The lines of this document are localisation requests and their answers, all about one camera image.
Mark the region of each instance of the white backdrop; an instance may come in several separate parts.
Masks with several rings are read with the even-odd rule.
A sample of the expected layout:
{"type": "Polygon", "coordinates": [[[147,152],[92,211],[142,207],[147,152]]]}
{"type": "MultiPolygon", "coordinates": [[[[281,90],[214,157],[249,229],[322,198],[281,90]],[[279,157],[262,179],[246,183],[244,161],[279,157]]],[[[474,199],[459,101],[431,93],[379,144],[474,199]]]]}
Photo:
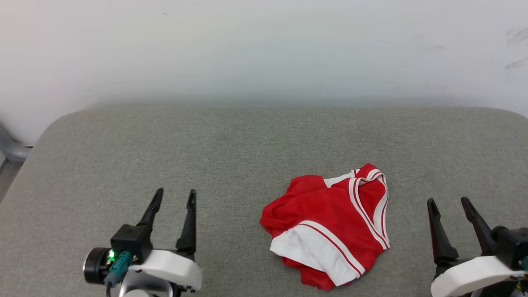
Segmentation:
{"type": "Polygon", "coordinates": [[[526,0],[0,0],[0,124],[112,104],[528,115],[526,0]]]}

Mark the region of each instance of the cloth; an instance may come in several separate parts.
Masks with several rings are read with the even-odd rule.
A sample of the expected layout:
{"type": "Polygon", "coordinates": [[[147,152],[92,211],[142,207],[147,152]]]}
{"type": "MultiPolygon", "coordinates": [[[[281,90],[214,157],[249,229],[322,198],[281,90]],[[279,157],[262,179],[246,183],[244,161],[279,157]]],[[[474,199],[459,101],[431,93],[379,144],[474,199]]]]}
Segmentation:
{"type": "Polygon", "coordinates": [[[372,164],[337,178],[305,175],[262,211],[270,250],[298,269],[301,282],[330,290],[359,278],[389,248],[388,189],[372,164]]]}

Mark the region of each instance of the red fabric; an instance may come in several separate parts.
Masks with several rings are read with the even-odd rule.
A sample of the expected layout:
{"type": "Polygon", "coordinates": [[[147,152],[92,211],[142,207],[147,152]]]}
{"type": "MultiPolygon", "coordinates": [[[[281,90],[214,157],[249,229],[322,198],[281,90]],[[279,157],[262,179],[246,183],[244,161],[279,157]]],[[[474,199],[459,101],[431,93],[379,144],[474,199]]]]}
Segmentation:
{"type": "MultiPolygon", "coordinates": [[[[264,207],[260,223],[272,238],[275,238],[302,221],[317,222],[339,238],[353,257],[368,271],[374,264],[375,258],[388,247],[384,228],[375,229],[373,224],[370,224],[371,228],[369,228],[369,223],[361,215],[363,213],[370,221],[374,221],[376,207],[383,207],[383,213],[381,218],[378,215],[378,220],[384,220],[386,203],[380,205],[380,201],[386,193],[386,187],[384,176],[381,172],[377,172],[375,166],[366,164],[354,178],[343,179],[330,188],[319,175],[294,178],[283,196],[264,207]],[[374,178],[372,181],[361,179],[367,178],[369,174],[374,178]],[[349,192],[351,188],[356,187],[359,195],[353,190],[349,192]],[[364,210],[358,210],[353,205],[352,199],[364,210]],[[386,247],[384,248],[374,236],[378,236],[386,247]]],[[[379,221],[379,225],[384,226],[384,221],[379,221]]],[[[286,257],[282,257],[282,261],[286,266],[300,271],[303,284],[325,290],[334,287],[334,283],[325,272],[286,257]]]]}

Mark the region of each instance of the teal cable connector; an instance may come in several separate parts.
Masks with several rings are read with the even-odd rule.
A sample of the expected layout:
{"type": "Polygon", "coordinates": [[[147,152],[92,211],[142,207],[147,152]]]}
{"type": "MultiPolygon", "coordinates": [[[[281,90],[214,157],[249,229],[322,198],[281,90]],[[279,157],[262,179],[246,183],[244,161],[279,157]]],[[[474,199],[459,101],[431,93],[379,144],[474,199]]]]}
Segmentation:
{"type": "Polygon", "coordinates": [[[122,252],[117,257],[117,260],[112,264],[108,275],[105,277],[105,286],[116,287],[121,277],[127,272],[128,267],[132,264],[132,254],[129,252],[122,252]]]}

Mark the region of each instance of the floor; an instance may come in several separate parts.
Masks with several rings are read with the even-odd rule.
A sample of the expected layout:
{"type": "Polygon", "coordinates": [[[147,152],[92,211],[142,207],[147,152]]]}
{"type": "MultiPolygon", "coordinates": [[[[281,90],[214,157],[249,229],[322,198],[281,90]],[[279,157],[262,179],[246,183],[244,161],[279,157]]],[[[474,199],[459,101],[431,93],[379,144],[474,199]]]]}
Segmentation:
{"type": "Polygon", "coordinates": [[[11,183],[22,167],[22,163],[6,162],[4,164],[3,160],[0,162],[3,164],[0,169],[0,203],[2,203],[5,194],[9,190],[9,186],[11,186],[11,183]]]}

